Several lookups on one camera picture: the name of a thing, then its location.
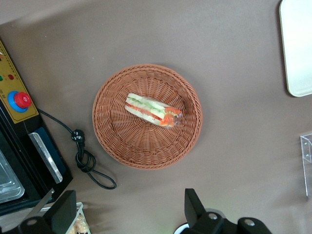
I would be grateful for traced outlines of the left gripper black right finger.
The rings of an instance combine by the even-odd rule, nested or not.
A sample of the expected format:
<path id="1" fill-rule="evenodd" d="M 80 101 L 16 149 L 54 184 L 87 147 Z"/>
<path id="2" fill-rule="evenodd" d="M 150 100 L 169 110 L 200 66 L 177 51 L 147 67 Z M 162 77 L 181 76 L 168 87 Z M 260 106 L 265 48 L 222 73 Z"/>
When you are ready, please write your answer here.
<path id="1" fill-rule="evenodd" d="M 193 188 L 186 188 L 184 213 L 189 225 L 186 234 L 270 234 L 271 231 L 259 219 L 242 217 L 236 224 L 218 212 L 206 211 Z"/>

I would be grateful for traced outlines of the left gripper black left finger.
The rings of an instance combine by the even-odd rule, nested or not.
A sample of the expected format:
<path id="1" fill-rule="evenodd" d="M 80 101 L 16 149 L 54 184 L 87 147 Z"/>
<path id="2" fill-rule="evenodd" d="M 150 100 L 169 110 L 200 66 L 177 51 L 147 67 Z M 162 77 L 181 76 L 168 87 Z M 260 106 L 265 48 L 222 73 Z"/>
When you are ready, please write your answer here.
<path id="1" fill-rule="evenodd" d="M 28 213 L 22 222 L 2 234 L 65 234 L 76 217 L 76 191 L 65 191 L 43 216 L 39 213 L 52 197 L 50 190 L 46 196 Z"/>

